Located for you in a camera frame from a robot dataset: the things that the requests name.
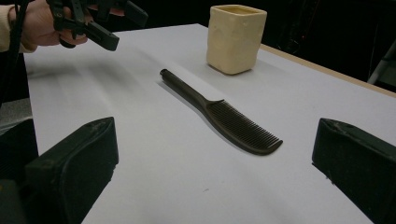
finger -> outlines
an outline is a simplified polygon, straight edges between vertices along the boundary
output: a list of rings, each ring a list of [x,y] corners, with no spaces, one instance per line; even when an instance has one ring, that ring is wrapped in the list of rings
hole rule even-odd
[[[88,9],[84,10],[84,19],[85,19],[85,23],[93,21],[93,17]]]
[[[88,6],[88,8],[93,9],[93,10],[98,10],[98,5],[91,5]],[[116,16],[125,16],[124,10],[119,9],[119,8],[111,8],[110,9],[110,14],[116,15]]]
[[[84,34],[81,34],[81,35],[76,35],[76,38],[74,38],[73,33],[70,30],[62,30],[58,33],[63,38],[67,38],[67,39],[82,39],[86,37]]]
[[[73,39],[73,38],[67,38],[65,36],[60,35],[59,38],[61,38],[63,41],[65,41],[71,45],[80,45],[80,44],[84,44],[88,41],[88,38],[86,36],[79,38],[79,39]]]

black block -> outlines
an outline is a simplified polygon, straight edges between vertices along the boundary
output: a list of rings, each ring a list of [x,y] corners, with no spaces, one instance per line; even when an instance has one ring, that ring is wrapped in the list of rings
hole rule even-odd
[[[353,125],[320,119],[313,165],[374,223],[396,223],[396,147]]]
[[[35,202],[26,203],[28,219],[37,223],[81,223],[111,180],[118,162],[114,119],[83,125],[25,166],[27,182],[39,194]],[[34,211],[34,204],[45,208]]]

table surface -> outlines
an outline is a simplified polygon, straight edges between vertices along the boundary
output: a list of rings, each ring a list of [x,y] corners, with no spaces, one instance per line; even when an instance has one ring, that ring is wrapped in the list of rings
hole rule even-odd
[[[320,118],[396,145],[392,93],[266,47],[225,76],[207,65],[198,24],[116,35],[114,52],[89,42],[25,55],[40,154],[87,122],[116,121],[120,163],[83,223],[371,223],[311,156]],[[164,68],[283,145],[263,157],[234,147],[164,85]]]

comb teeth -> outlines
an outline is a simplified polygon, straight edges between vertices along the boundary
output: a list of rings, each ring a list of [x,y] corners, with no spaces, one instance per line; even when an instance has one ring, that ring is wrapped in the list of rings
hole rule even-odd
[[[219,125],[249,147],[267,149],[276,144],[280,146],[282,143],[277,137],[265,131],[225,101],[215,102],[207,109],[216,118]]]

sleeve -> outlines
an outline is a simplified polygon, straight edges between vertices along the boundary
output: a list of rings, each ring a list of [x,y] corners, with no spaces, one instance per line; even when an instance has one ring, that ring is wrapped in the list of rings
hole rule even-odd
[[[8,12],[14,6],[0,6],[0,52],[8,50],[9,31],[11,30],[8,22]]]
[[[8,12],[14,8],[13,5],[0,6],[0,52],[7,51],[9,48],[9,27]],[[20,53],[31,53],[37,49],[37,45],[25,43],[20,46]]]

